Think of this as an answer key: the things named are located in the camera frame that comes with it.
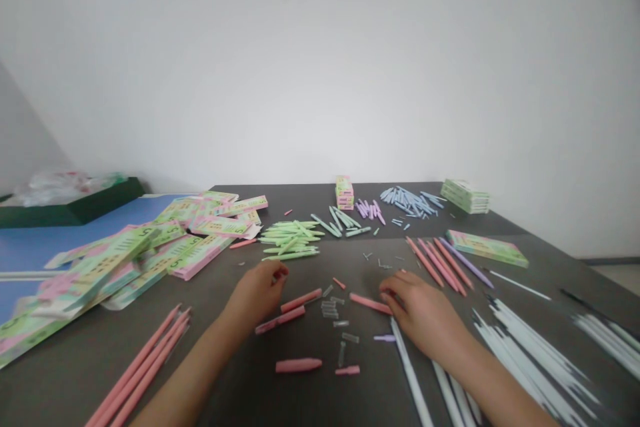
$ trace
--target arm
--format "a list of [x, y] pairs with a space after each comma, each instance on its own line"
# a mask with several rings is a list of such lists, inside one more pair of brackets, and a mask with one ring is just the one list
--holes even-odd
[[256, 325], [280, 303], [288, 274], [284, 264], [274, 261], [261, 262], [249, 270], [222, 314], [205, 330], [132, 427], [195, 425], [222, 368]]
[[[464, 387], [495, 427], [557, 426], [469, 333], [442, 292], [410, 272], [387, 278], [380, 291], [400, 328]], [[389, 292], [397, 294], [405, 308]]]

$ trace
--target plastic bag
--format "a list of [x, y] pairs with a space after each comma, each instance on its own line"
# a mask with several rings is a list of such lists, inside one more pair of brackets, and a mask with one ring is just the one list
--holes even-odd
[[23, 207], [60, 205], [78, 200], [127, 178], [120, 172], [91, 178], [84, 171], [49, 170], [36, 173], [13, 191], [11, 203]]

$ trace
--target hand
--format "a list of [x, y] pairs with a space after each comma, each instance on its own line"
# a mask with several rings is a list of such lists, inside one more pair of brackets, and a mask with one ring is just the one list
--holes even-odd
[[[427, 357], [434, 359], [445, 370], [475, 347], [475, 339], [445, 294], [417, 275], [406, 271], [396, 272], [393, 277], [382, 281], [380, 292], [400, 328]], [[393, 294], [402, 299], [404, 308], [393, 298]]]
[[282, 262], [260, 262], [235, 286], [220, 319], [244, 339], [278, 306], [287, 275], [289, 269]]

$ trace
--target blue table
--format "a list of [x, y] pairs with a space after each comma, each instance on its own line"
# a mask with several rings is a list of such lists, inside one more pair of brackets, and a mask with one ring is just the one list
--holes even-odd
[[[155, 219], [172, 200], [185, 195], [140, 197], [79, 227], [0, 230], [0, 272], [41, 270], [58, 252], [110, 236], [128, 224]], [[39, 282], [0, 282], [0, 324], [11, 317], [15, 302], [35, 294]]]

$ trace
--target forearm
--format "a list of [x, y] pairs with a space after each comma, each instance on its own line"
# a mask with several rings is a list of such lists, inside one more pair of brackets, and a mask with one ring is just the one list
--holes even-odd
[[215, 379], [244, 337], [218, 318], [198, 339], [167, 383], [131, 424], [133, 427], [195, 425]]
[[469, 334], [456, 358], [443, 365], [495, 427], [557, 426], [505, 367]]

